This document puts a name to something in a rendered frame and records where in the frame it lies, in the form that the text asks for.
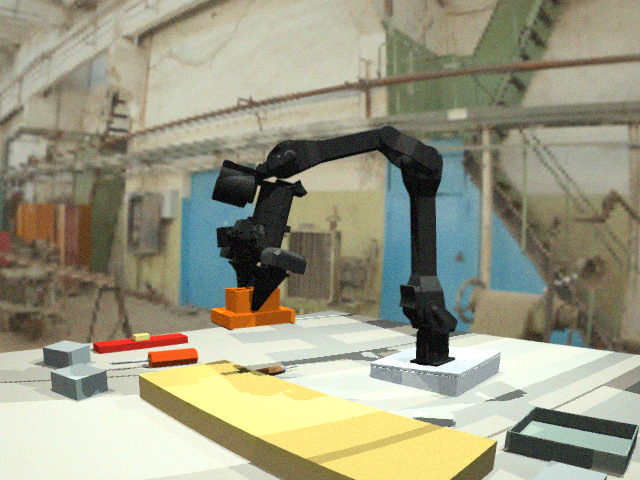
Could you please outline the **orange-handled awl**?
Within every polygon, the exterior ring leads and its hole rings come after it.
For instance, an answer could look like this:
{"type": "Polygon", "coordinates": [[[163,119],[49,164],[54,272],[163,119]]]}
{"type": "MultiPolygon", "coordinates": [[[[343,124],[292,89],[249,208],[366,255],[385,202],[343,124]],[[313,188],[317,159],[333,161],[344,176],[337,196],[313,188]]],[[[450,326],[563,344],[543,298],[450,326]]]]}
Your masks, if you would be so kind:
{"type": "Polygon", "coordinates": [[[162,367],[162,366],[172,366],[172,365],[184,365],[184,364],[194,364],[197,363],[199,357],[197,355],[197,351],[194,348],[189,349],[176,349],[170,351],[158,351],[158,352],[149,352],[147,359],[137,359],[137,360],[125,360],[125,361],[115,361],[109,362],[109,364],[129,364],[129,363],[139,363],[139,362],[148,362],[150,367],[162,367]]]}

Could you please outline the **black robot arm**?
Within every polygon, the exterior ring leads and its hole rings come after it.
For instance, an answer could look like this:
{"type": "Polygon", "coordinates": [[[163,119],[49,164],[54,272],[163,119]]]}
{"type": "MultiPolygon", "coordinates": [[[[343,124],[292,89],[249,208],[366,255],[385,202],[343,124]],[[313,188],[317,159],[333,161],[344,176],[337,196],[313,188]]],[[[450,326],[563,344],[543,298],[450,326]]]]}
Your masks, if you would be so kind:
{"type": "MultiPolygon", "coordinates": [[[[325,140],[286,140],[255,169],[225,159],[212,199],[244,208],[247,202],[253,203],[261,186],[255,211],[288,219],[293,196],[302,197],[307,191],[301,180],[291,183],[283,179],[324,162],[377,150],[401,170],[410,199],[411,273],[407,284],[400,285],[399,303],[412,327],[419,329],[416,359],[410,363],[438,367],[456,360],[449,356],[449,333],[455,331],[457,319],[445,308],[437,276],[436,193],[442,179],[443,158],[436,149],[391,126],[325,140]],[[272,177],[277,178],[274,183],[265,181],[272,177]]],[[[216,229],[218,248],[249,244],[263,248],[264,224],[253,225],[250,219],[239,219],[234,226],[216,229]]]]}

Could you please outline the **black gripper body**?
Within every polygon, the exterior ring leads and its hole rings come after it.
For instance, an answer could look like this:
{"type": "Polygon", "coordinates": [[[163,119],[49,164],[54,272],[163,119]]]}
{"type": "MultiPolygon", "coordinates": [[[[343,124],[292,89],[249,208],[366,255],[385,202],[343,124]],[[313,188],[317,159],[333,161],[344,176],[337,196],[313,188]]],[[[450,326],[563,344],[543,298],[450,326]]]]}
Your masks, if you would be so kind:
{"type": "Polygon", "coordinates": [[[289,270],[293,273],[304,274],[307,264],[304,256],[280,249],[284,232],[290,233],[291,229],[286,225],[286,218],[268,212],[254,211],[253,217],[248,216],[247,219],[250,219],[253,225],[264,224],[263,248],[261,250],[253,248],[254,244],[222,247],[219,257],[249,266],[257,266],[259,262],[260,267],[283,273],[289,270]]]}

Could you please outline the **red bar with yellow insert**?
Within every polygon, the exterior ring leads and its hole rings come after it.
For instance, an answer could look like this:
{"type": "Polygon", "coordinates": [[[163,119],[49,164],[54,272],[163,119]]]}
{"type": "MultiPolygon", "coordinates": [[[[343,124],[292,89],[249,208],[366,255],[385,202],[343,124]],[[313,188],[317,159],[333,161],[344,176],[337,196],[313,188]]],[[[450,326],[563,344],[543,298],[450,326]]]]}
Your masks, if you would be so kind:
{"type": "Polygon", "coordinates": [[[163,347],[167,345],[177,345],[188,343],[188,336],[183,334],[166,334],[161,336],[150,336],[147,333],[133,334],[133,339],[113,340],[104,342],[94,342],[93,350],[99,354],[138,350],[143,348],[163,347]]]}

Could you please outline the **yellow panel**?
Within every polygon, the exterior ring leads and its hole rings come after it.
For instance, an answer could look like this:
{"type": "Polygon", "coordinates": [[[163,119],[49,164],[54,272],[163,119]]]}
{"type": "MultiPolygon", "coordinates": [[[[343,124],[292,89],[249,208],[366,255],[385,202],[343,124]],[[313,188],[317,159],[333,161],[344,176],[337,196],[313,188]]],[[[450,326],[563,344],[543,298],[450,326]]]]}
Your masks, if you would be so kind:
{"type": "Polygon", "coordinates": [[[227,360],[139,374],[140,398],[285,480],[482,480],[498,440],[227,360]]]}

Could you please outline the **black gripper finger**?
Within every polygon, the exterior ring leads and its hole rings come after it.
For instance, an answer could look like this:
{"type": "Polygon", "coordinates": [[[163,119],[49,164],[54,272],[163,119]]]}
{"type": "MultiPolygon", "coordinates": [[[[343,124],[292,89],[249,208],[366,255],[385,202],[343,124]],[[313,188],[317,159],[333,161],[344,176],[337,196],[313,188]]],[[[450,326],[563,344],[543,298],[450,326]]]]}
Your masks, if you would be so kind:
{"type": "Polygon", "coordinates": [[[249,265],[229,261],[236,272],[237,288],[239,287],[253,287],[255,283],[255,274],[249,265]]]}
{"type": "Polygon", "coordinates": [[[258,311],[271,293],[283,282],[290,274],[271,270],[268,268],[251,265],[255,274],[255,283],[252,295],[251,310],[258,311]]]}

